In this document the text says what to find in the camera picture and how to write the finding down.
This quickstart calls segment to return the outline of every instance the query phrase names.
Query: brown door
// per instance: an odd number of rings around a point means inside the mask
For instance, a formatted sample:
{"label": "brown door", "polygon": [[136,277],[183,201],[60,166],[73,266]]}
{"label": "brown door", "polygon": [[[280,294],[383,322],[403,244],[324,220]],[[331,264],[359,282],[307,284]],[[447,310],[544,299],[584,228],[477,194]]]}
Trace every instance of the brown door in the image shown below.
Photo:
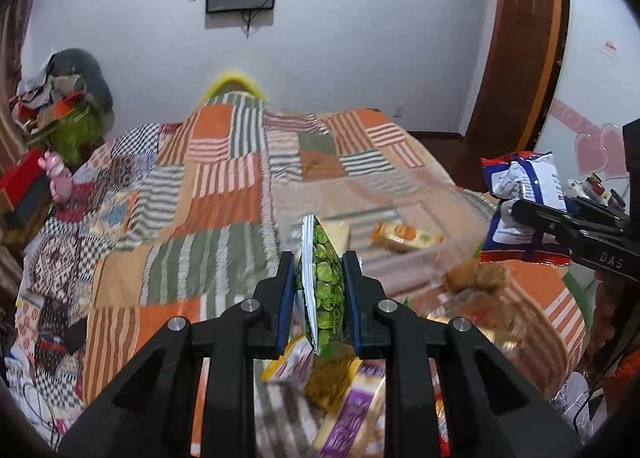
{"label": "brown door", "polygon": [[[480,156],[499,156],[527,143],[524,136],[531,134],[528,126],[536,121],[548,85],[543,75],[554,1],[498,0],[486,69],[465,136]],[[557,32],[553,39],[556,44]]]}

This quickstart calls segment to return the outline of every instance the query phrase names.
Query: green snack bag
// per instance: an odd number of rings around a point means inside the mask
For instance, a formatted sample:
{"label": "green snack bag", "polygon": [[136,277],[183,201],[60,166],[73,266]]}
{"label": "green snack bag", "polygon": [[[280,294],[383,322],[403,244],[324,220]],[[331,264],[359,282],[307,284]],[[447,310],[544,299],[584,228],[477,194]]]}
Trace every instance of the green snack bag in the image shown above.
{"label": "green snack bag", "polygon": [[342,340],[344,274],[342,263],[318,219],[302,221],[302,246],[296,267],[296,310],[316,355]]}

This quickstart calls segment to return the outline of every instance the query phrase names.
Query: pink heart decal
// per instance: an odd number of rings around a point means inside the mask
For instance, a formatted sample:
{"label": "pink heart decal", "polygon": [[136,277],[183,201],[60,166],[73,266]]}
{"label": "pink heart decal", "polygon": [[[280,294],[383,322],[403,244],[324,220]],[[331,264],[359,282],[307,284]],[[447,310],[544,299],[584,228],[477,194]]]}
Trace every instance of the pink heart decal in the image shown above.
{"label": "pink heart decal", "polygon": [[607,151],[591,135],[578,133],[574,149],[580,174],[597,173],[607,167]]}
{"label": "pink heart decal", "polygon": [[607,167],[604,171],[605,180],[628,178],[625,143],[620,128],[614,124],[605,124],[600,133],[600,143],[607,150]]}

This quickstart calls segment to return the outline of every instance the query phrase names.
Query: bed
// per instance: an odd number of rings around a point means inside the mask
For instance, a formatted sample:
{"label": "bed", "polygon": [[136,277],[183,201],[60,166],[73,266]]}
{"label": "bed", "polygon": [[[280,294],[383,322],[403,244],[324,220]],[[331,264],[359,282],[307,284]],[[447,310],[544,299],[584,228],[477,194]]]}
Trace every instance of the bed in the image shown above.
{"label": "bed", "polygon": [[[457,251],[466,258],[493,210],[455,188],[382,112],[285,113],[242,92],[209,99],[183,123],[147,124],[103,145],[74,186],[72,202],[51,212],[28,247],[7,359],[14,397],[52,445],[170,317],[218,316],[274,275],[303,215],[349,223],[365,273],[401,297],[391,255],[368,240],[378,221],[446,218],[466,240]],[[412,294],[433,303],[442,292],[425,276]],[[528,305],[532,326],[518,367],[552,396],[582,353],[579,308],[561,284],[510,294]],[[302,456],[322,412],[289,388],[262,384],[261,372],[258,362],[258,449]],[[194,454],[203,393],[201,382]]]}

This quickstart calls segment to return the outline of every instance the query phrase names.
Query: stuffed toy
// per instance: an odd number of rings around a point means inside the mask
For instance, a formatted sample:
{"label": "stuffed toy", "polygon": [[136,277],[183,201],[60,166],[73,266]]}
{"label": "stuffed toy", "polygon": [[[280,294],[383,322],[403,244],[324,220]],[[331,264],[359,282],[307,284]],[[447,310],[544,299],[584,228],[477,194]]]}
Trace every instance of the stuffed toy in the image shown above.
{"label": "stuffed toy", "polygon": [[47,151],[43,158],[38,159],[38,165],[44,169],[50,180],[51,198],[57,204],[64,205],[71,198],[73,181],[71,171],[65,167],[62,157],[56,152]]}

